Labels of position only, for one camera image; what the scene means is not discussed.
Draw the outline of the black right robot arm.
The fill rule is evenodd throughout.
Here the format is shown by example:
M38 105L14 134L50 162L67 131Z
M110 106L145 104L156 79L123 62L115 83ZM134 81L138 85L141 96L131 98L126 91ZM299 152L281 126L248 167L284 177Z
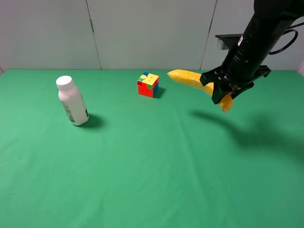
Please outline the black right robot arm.
M271 70L262 62L268 55L283 52L296 41L298 33L283 48L272 51L283 35L295 32L292 23L303 15L302 0L256 0L254 15L242 34L216 35L229 52L220 66L200 77L204 86L213 83L213 103L219 104L226 95L236 98L251 89L255 80L267 77Z

